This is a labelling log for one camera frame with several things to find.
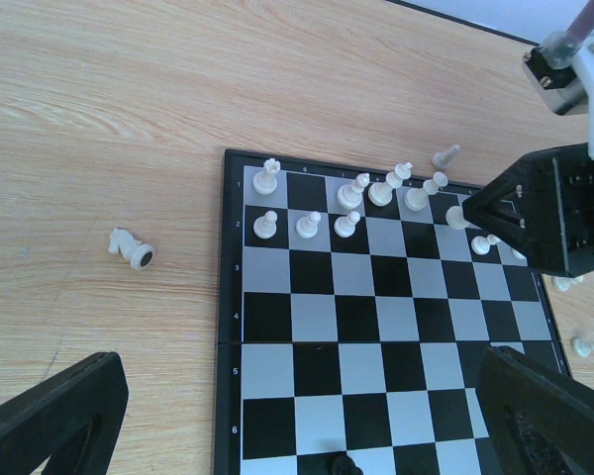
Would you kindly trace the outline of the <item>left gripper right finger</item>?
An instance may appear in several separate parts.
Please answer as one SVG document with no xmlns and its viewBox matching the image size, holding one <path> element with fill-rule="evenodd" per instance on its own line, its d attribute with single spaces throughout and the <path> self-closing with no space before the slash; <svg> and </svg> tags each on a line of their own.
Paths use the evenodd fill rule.
<svg viewBox="0 0 594 475">
<path fill-rule="evenodd" d="M 593 389 L 509 346 L 489 346 L 476 394 L 505 474 L 594 474 Z"/>
</svg>

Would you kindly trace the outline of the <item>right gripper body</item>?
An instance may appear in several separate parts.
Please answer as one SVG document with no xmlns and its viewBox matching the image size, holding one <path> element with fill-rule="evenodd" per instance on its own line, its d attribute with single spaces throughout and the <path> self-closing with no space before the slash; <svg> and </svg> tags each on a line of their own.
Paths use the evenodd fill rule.
<svg viewBox="0 0 594 475">
<path fill-rule="evenodd" d="M 594 271 L 594 159 L 579 143 L 530 152 L 463 203 L 464 218 L 550 276 Z"/>
</svg>

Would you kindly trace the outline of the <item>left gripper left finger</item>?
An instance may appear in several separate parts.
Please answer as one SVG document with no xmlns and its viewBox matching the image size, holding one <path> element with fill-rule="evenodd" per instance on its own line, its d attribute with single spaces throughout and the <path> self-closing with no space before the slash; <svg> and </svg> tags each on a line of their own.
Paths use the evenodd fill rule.
<svg viewBox="0 0 594 475">
<path fill-rule="evenodd" d="M 97 352 L 0 405 L 0 474 L 105 474 L 129 399 L 120 355 Z"/>
</svg>

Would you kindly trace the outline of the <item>white bishop piece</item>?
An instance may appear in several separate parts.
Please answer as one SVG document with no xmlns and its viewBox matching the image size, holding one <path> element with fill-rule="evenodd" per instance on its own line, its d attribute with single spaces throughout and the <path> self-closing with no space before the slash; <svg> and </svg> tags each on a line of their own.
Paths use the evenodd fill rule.
<svg viewBox="0 0 594 475">
<path fill-rule="evenodd" d="M 464 230 L 470 222 L 464 217 L 461 206 L 451 206 L 445 213 L 446 223 L 455 230 Z"/>
</svg>

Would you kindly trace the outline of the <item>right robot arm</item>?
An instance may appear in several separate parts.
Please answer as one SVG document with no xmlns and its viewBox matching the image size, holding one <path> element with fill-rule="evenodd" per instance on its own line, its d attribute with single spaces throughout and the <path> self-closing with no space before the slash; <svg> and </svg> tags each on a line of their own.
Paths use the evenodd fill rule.
<svg viewBox="0 0 594 475">
<path fill-rule="evenodd" d="M 587 114 L 588 140 L 523 155 L 464 202 L 463 216 L 535 271 L 579 277 L 594 271 L 594 39 L 549 38 L 524 68 L 554 113 Z"/>
</svg>

